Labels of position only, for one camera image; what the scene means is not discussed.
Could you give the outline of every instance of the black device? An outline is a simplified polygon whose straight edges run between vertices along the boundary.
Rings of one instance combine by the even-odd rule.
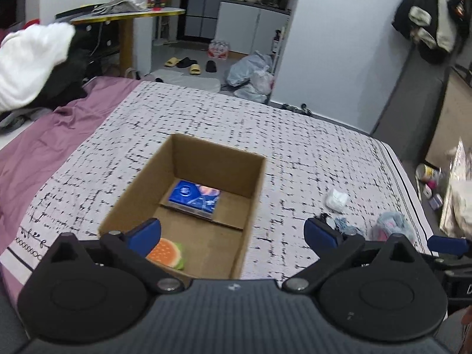
[[[456,275],[470,264],[421,255],[403,235],[344,236],[281,287],[186,287],[127,238],[57,238],[18,298],[31,337],[19,353],[446,354],[433,333],[448,302],[472,304],[470,275]]]

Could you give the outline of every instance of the blue gripper pad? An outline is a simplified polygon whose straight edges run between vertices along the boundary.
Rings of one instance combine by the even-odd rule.
[[[433,235],[428,240],[432,252],[463,256],[469,252],[469,242],[465,238],[449,238]]]
[[[325,230],[320,226],[321,221],[317,219],[308,219],[305,221],[305,226],[303,230],[305,242],[310,246],[317,255],[323,254],[324,252],[336,249],[338,247],[338,238],[336,238],[335,230],[329,230],[330,227],[327,226]]]
[[[126,244],[128,248],[138,253],[141,257],[146,257],[159,243],[160,235],[161,227],[159,220],[151,218],[126,233]]]

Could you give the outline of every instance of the patterned bedsheet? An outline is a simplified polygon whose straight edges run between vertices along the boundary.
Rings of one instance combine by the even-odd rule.
[[[368,231],[400,211],[427,252],[432,231],[399,160],[387,145],[315,118],[195,89],[142,82],[41,187],[0,261],[25,283],[56,236],[97,237],[113,203],[173,133],[249,150],[267,169],[243,278],[283,280],[317,257],[304,221],[327,211],[337,187],[350,195],[344,217]]]

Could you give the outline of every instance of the blue tissue pack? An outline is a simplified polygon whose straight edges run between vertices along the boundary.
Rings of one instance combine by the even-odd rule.
[[[168,206],[211,219],[220,193],[218,189],[180,180],[169,195]]]

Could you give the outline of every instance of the black circular disc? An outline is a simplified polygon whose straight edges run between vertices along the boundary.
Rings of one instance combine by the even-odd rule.
[[[324,283],[318,299],[347,333],[390,343],[431,334],[448,306],[432,272],[396,261],[338,273]]]
[[[28,281],[18,298],[18,312],[31,335],[76,344],[119,334],[146,305],[146,289],[134,276],[73,261],[51,264]]]

